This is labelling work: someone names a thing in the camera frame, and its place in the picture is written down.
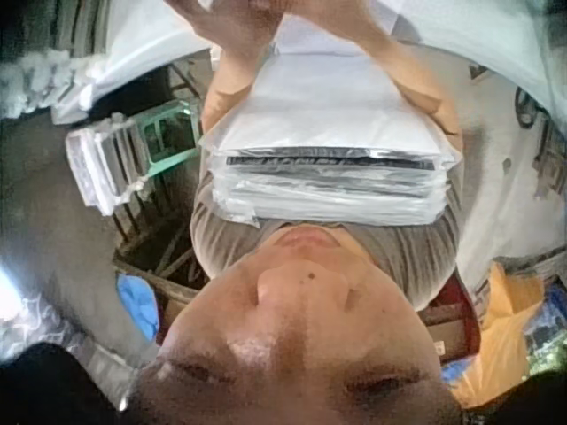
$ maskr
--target stack of plastic bags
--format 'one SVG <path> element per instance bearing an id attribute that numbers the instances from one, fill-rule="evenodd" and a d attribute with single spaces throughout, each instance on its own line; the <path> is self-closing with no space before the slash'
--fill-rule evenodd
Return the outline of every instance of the stack of plastic bags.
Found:
<path id="1" fill-rule="evenodd" d="M 423 225 L 446 207 L 460 156 L 365 57 L 271 58 L 204 140 L 226 220 Z"/>

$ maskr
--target blue plastic object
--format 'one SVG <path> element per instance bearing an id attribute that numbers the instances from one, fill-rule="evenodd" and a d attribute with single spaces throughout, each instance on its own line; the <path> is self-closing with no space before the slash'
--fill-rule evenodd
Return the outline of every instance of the blue plastic object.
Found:
<path id="1" fill-rule="evenodd" d="M 148 341 L 153 341 L 159 331 L 158 302 L 148 282 L 141 277 L 120 274 L 118 295 L 132 321 Z"/>

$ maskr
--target man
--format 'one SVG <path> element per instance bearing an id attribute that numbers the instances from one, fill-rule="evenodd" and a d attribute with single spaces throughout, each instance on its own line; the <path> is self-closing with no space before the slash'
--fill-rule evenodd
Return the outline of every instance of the man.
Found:
<path id="1" fill-rule="evenodd" d="M 358 44 L 400 93 L 462 149 L 453 102 L 362 0 L 169 0 L 222 47 L 203 115 L 210 130 L 251 91 L 285 13 Z M 191 234 L 212 281 L 180 314 L 130 400 L 140 423 L 456 423 L 439 358 L 416 311 L 454 272 L 460 169 L 430 226 L 227 222 L 206 206 Z"/>

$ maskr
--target plastic bag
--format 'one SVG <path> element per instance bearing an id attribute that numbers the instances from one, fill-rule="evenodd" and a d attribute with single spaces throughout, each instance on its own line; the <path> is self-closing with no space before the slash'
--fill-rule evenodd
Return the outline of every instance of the plastic bag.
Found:
<path id="1" fill-rule="evenodd" d="M 431 224 L 447 204 L 447 170 L 461 159 L 363 57 L 271 58 L 204 145 L 214 211 L 250 224 Z"/>

